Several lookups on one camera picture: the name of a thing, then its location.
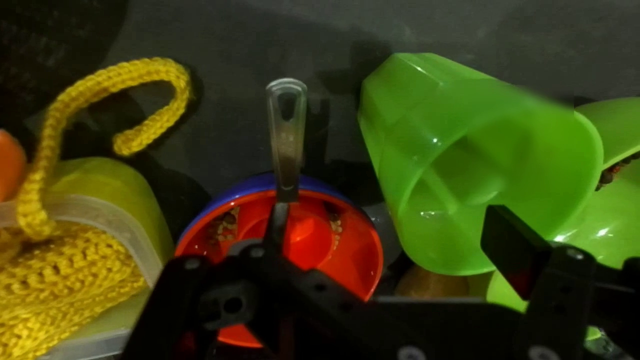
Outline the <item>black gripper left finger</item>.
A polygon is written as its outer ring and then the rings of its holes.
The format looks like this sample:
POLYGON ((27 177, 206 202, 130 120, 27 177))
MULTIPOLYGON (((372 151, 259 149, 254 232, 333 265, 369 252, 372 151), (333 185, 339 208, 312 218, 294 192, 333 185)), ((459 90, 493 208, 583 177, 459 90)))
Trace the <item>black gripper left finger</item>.
POLYGON ((219 360, 219 333, 235 324, 244 324, 276 360, 314 360, 314 332, 287 296, 290 278, 287 255, 264 244, 221 263, 194 254, 172 258, 123 360, 219 360))

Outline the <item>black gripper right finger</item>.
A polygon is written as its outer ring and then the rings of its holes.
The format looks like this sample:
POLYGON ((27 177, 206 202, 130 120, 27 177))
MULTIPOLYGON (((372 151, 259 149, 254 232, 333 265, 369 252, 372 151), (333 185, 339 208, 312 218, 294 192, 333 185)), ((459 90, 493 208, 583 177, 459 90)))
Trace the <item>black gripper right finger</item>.
POLYGON ((489 206, 482 249, 528 301, 513 333, 516 360, 602 360, 587 345, 598 328, 640 358, 640 258, 621 267, 571 244, 551 244, 506 206, 489 206))

